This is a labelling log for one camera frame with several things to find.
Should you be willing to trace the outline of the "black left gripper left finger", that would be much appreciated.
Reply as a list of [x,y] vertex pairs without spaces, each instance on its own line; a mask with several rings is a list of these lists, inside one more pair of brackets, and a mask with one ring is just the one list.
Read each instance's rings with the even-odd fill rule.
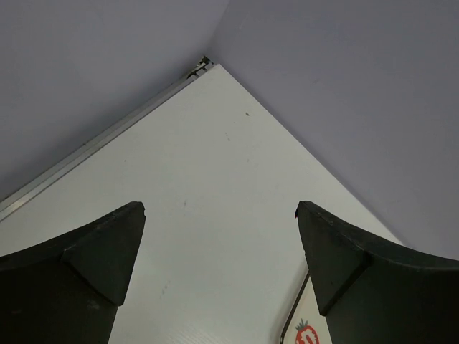
[[2,343],[107,343],[146,223],[133,201],[1,257]]

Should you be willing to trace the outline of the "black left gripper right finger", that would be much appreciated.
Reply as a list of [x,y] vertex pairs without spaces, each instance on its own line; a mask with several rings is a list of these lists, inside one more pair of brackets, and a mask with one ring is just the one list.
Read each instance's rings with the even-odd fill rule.
[[310,201],[295,215],[333,343],[458,341],[456,260],[391,242]]

